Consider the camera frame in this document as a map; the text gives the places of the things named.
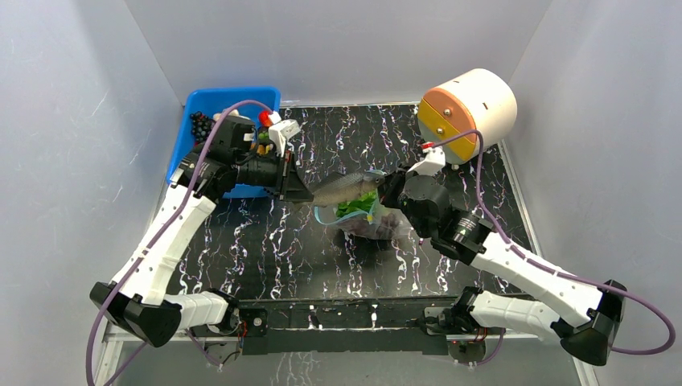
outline gray wall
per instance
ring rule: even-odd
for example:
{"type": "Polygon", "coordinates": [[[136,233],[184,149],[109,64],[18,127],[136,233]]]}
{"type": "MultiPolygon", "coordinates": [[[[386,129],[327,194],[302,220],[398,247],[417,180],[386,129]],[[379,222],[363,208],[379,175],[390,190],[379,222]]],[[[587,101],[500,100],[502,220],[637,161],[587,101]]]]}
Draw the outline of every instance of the gray wall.
{"type": "MultiPolygon", "coordinates": [[[[682,2],[559,1],[511,86],[508,139],[545,256],[621,281],[682,328],[682,2]]],[[[663,325],[629,302],[619,347],[660,345],[663,325]]],[[[612,354],[602,386],[682,384],[682,347],[612,354]]]]}
{"type": "Polygon", "coordinates": [[[126,0],[184,103],[271,84],[284,105],[419,101],[472,68],[512,75],[550,0],[126,0]]]}
{"type": "Polygon", "coordinates": [[[179,114],[122,0],[0,4],[3,384],[84,384],[89,290],[137,246],[179,114]]]}

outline black marble surface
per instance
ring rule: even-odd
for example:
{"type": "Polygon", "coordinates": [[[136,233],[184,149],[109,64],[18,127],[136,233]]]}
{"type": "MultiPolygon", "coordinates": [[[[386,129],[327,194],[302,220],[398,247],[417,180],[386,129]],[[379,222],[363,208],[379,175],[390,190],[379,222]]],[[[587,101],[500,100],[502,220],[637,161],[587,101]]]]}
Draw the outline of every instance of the black marble surface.
{"type": "MultiPolygon", "coordinates": [[[[418,160],[414,105],[283,109],[302,132],[293,140],[307,183],[327,170],[391,170],[418,160]]],[[[483,198],[511,238],[528,247],[499,149],[483,157],[483,198]]],[[[453,201],[473,208],[474,164],[437,175],[453,201]]],[[[168,293],[220,288],[239,299],[349,298],[459,294],[467,285],[519,292],[489,273],[442,257],[414,231],[403,240],[346,236],[318,224],[311,210],[271,199],[221,202],[196,233],[168,293]]]]}

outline red object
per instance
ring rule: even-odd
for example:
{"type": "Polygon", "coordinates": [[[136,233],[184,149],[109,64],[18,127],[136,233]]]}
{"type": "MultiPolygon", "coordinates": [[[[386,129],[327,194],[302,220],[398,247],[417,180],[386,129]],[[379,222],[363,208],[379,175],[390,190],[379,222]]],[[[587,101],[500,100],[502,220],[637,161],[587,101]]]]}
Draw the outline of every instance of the red object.
{"type": "Polygon", "coordinates": [[[270,113],[267,110],[263,110],[260,114],[258,114],[258,121],[265,127],[270,127],[273,125],[272,121],[270,120],[270,113]]]}

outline green vegetable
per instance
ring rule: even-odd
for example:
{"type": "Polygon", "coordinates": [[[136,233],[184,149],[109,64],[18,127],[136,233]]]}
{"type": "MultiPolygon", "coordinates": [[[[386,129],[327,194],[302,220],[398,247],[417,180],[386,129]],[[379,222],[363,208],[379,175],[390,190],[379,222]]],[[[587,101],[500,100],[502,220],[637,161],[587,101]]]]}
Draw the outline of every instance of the green vegetable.
{"type": "Polygon", "coordinates": [[[349,215],[354,211],[365,211],[369,213],[372,209],[372,205],[376,201],[376,191],[370,191],[356,199],[354,201],[349,201],[347,203],[340,203],[336,207],[336,218],[340,219],[345,215],[349,215]]]}

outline fish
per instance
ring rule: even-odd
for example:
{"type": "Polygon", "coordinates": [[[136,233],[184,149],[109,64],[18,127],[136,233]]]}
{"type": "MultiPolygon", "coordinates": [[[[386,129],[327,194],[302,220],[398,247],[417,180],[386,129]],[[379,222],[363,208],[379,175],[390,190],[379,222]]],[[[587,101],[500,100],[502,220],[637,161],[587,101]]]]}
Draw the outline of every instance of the fish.
{"type": "Polygon", "coordinates": [[[310,204],[314,207],[328,207],[359,199],[366,193],[374,191],[384,183],[384,176],[371,171],[356,171],[349,175],[332,172],[319,183],[309,187],[314,198],[310,204]]]}

